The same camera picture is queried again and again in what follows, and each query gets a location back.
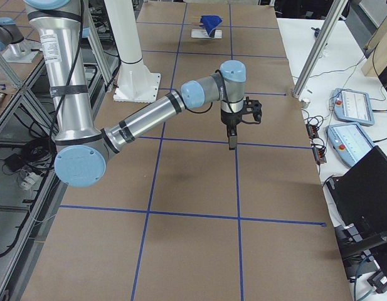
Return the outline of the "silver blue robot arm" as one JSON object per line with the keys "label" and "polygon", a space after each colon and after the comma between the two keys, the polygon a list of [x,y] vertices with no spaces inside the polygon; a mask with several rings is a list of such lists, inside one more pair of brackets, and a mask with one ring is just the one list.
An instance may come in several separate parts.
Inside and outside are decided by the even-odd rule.
{"label": "silver blue robot arm", "polygon": [[83,1],[26,1],[30,24],[40,36],[50,94],[59,131],[55,137],[56,175],[65,184],[87,187],[104,175],[107,162],[126,144],[184,110],[221,102],[222,121],[230,147],[236,146],[236,126],[246,109],[245,65],[228,60],[219,70],[157,97],[161,76],[145,66],[132,4],[107,1],[105,6],[120,56],[117,100],[137,100],[144,108],[111,128],[93,124],[80,42],[85,31]]}

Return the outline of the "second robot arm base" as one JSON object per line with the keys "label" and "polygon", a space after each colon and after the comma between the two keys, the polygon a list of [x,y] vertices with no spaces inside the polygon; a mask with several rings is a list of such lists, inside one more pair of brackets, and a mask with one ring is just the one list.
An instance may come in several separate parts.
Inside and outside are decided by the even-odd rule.
{"label": "second robot arm base", "polygon": [[0,53],[8,63],[32,63],[40,51],[40,42],[26,40],[13,19],[0,18]]}

